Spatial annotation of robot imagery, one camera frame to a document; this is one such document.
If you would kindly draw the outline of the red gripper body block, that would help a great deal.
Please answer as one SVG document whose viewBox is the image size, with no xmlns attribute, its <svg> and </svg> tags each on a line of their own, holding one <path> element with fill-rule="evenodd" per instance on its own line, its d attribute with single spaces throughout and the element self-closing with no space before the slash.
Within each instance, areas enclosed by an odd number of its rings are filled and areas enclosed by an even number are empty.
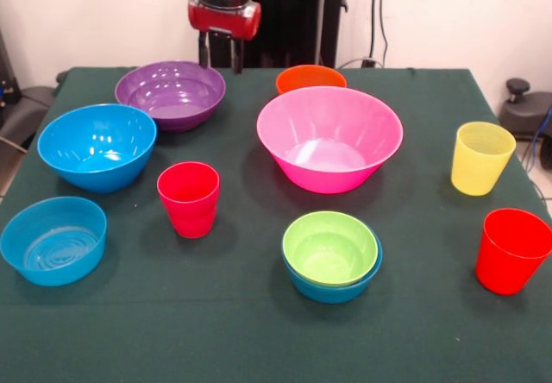
<svg viewBox="0 0 552 383">
<path fill-rule="evenodd" d="M 188 19 L 200 32 L 221 33 L 232 39 L 251 41 L 260 26 L 261 6 L 249 0 L 241 6 L 218 8 L 201 0 L 188 0 Z"/>
</svg>

